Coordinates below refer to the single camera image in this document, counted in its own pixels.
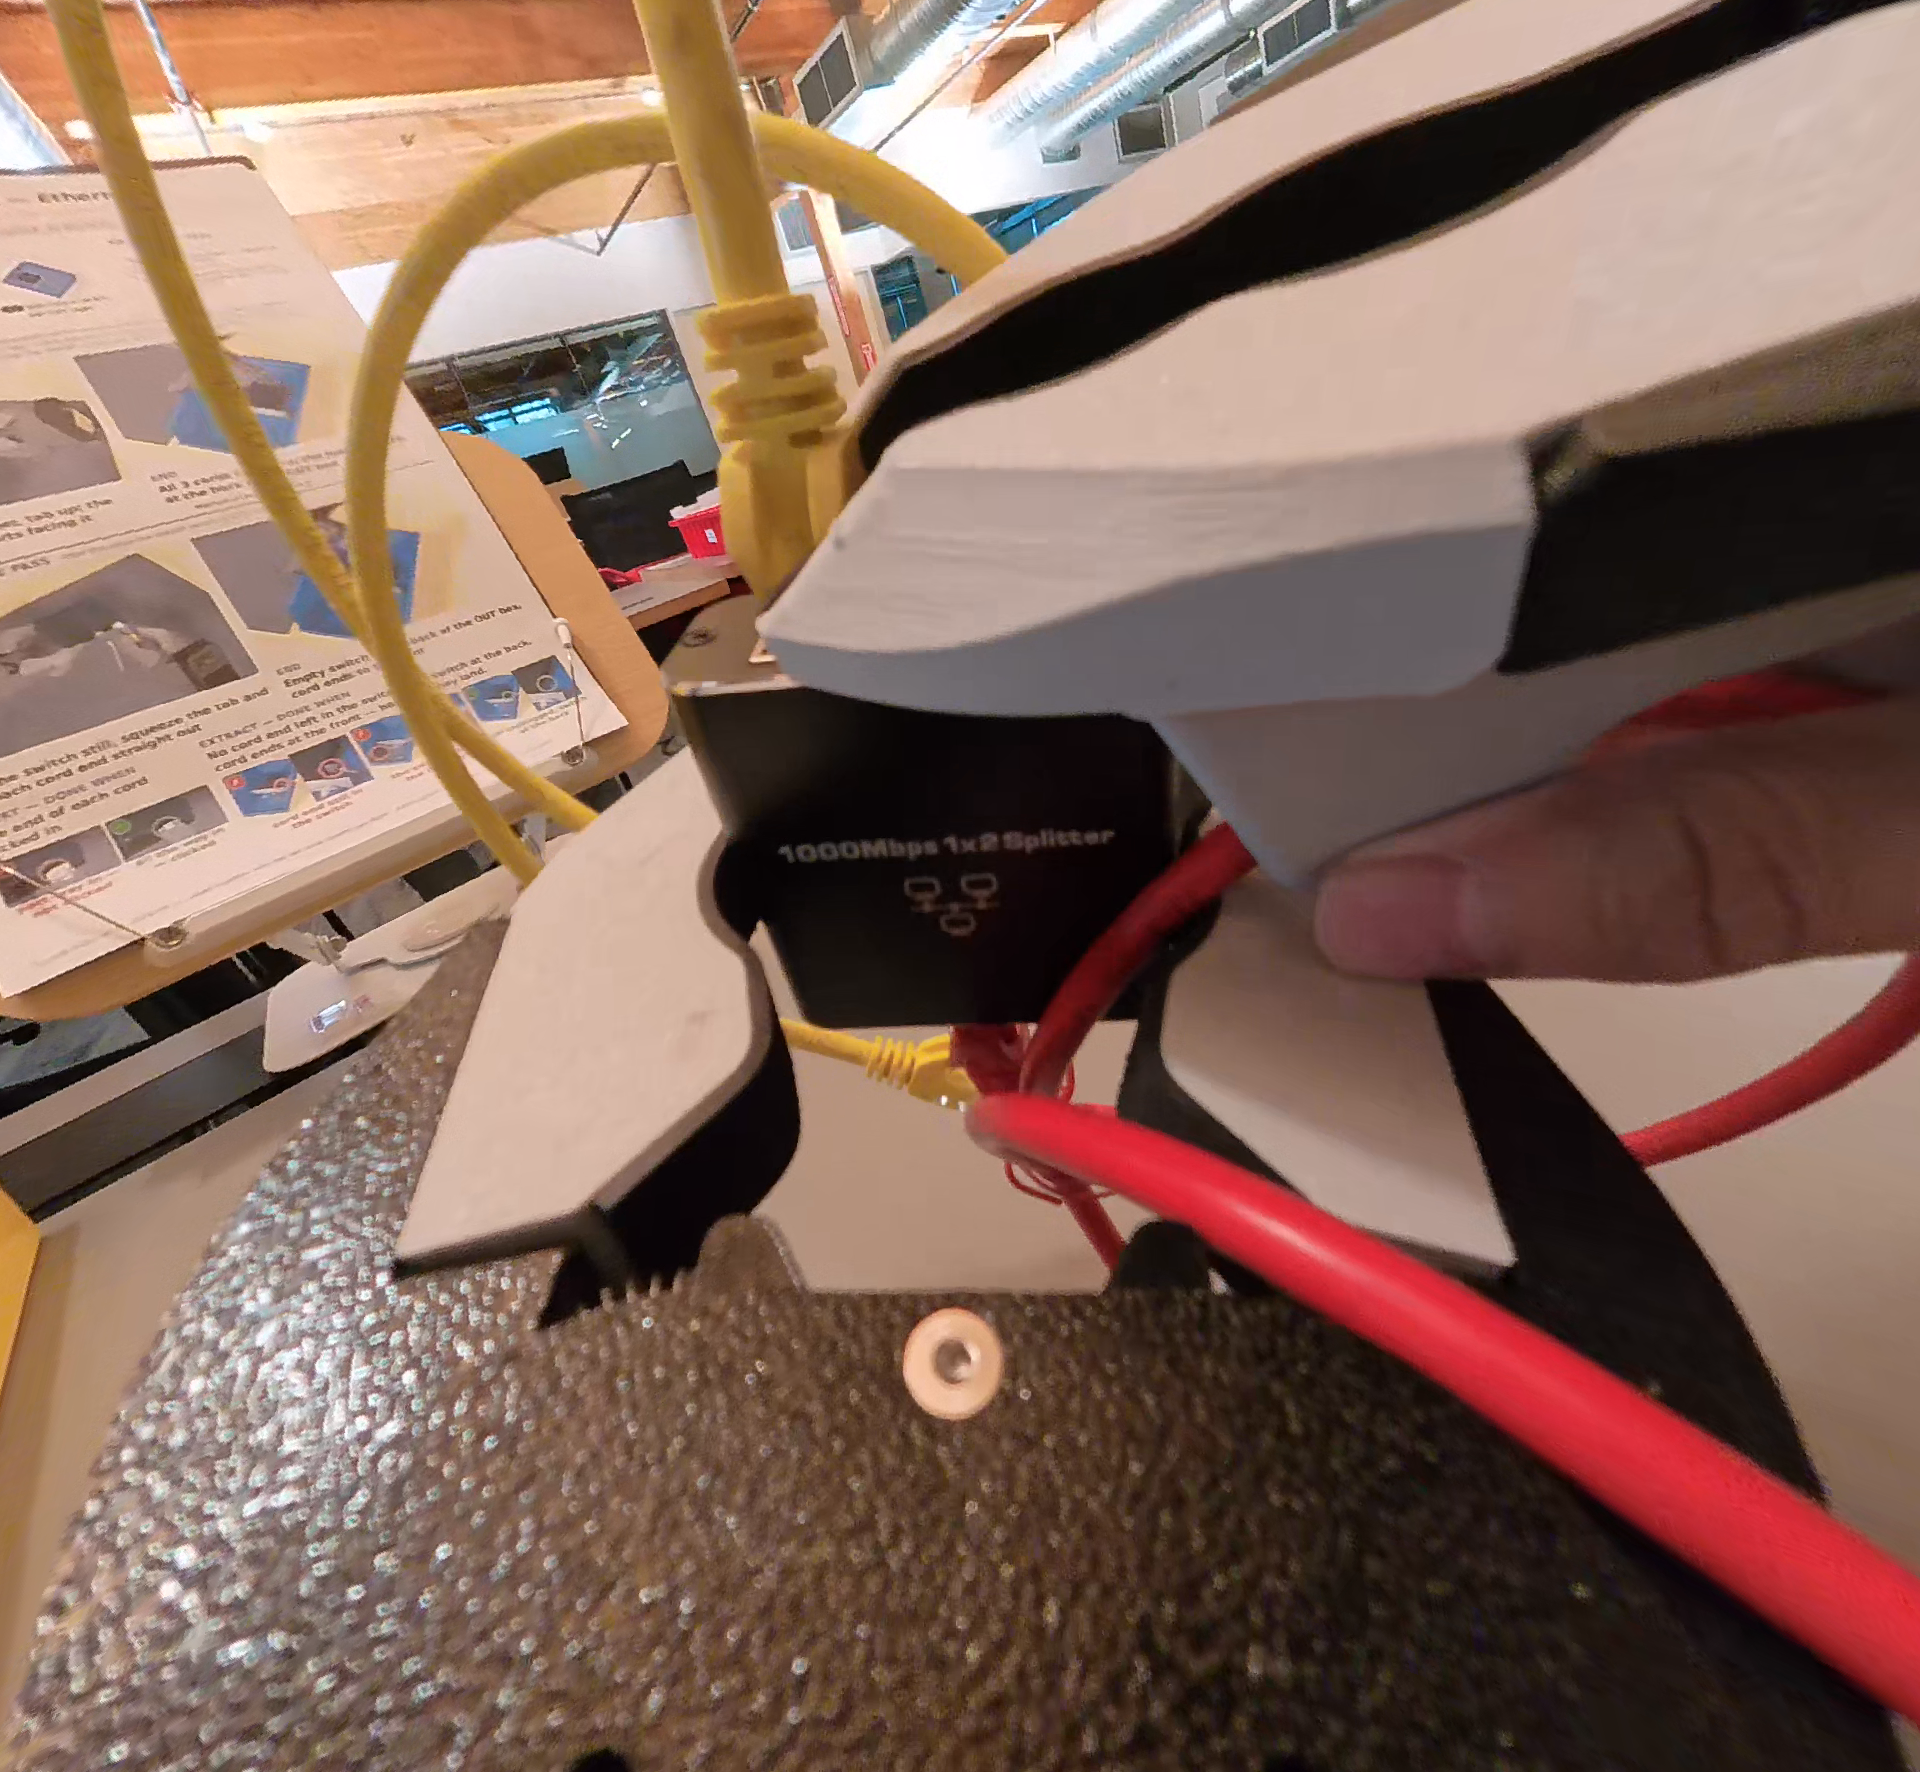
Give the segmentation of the black ethernet splitter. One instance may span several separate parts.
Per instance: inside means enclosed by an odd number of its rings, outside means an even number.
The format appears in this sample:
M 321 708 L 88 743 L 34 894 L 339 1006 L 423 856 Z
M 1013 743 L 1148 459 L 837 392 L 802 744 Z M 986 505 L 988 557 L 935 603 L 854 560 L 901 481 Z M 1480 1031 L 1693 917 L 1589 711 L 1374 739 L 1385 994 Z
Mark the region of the black ethernet splitter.
M 826 1031 L 1039 1021 L 1200 823 L 1152 727 L 842 699 L 780 669 L 752 598 L 706 607 L 663 682 L 718 811 L 724 911 Z

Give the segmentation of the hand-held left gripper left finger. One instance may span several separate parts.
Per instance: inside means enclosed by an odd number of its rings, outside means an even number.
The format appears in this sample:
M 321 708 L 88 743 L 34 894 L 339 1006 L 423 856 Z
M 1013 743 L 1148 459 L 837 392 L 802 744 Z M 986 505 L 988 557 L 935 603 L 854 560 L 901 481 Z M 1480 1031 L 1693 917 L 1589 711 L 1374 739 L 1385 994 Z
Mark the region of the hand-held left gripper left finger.
M 398 1278 L 561 1258 L 547 1322 L 666 1288 L 801 1135 L 766 971 L 691 751 L 517 894 L 392 1244 Z

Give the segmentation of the person's right hand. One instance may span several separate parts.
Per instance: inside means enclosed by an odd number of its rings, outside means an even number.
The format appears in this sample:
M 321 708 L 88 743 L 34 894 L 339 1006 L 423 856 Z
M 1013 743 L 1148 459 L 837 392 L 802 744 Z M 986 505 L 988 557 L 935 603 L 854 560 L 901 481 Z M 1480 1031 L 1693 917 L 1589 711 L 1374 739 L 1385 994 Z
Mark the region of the person's right hand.
M 1334 969 L 1697 984 L 1913 955 L 1913 692 L 1603 757 L 1361 848 L 1314 896 Z

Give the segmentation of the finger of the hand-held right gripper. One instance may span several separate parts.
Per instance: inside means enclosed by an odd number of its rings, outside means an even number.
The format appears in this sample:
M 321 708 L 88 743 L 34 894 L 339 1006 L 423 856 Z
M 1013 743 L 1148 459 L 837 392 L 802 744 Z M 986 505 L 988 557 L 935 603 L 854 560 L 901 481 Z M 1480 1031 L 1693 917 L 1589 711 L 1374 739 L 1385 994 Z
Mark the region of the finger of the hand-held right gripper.
M 798 684 L 1158 730 L 1268 875 L 1914 619 L 1914 3 L 1406 248 L 927 422 L 760 619 Z
M 899 345 L 854 411 L 854 461 L 1453 224 L 1638 105 L 1891 3 L 1390 0 Z

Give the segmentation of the wooden work table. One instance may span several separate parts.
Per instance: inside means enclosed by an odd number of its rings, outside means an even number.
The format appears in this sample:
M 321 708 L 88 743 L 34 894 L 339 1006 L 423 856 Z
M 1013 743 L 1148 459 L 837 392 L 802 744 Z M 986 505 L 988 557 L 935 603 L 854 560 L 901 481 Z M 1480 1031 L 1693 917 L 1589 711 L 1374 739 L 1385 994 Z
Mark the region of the wooden work table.
M 718 603 L 745 587 L 730 557 L 682 555 L 636 569 L 616 584 L 603 574 L 608 598 L 623 619 L 639 633 Z

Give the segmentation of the yellow plastic bin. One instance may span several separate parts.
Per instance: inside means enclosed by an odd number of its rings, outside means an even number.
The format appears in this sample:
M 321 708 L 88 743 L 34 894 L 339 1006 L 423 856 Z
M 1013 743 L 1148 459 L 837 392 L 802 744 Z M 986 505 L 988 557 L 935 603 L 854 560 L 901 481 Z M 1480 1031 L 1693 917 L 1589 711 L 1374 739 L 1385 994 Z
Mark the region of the yellow plastic bin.
M 40 1255 L 37 1225 L 1 1192 L 1 1246 L 0 1246 L 0 1378 L 1 1391 L 13 1361 L 13 1347 L 27 1309 L 27 1292 Z

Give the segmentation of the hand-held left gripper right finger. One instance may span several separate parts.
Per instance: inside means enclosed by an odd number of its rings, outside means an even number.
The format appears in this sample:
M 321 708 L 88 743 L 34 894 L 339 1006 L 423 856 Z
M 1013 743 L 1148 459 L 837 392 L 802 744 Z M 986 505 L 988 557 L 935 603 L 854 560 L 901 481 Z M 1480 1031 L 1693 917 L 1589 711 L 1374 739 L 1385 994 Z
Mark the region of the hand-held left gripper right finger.
M 1152 973 L 1116 1110 L 1460 1278 L 1516 1262 L 1429 993 L 1331 971 L 1272 881 Z

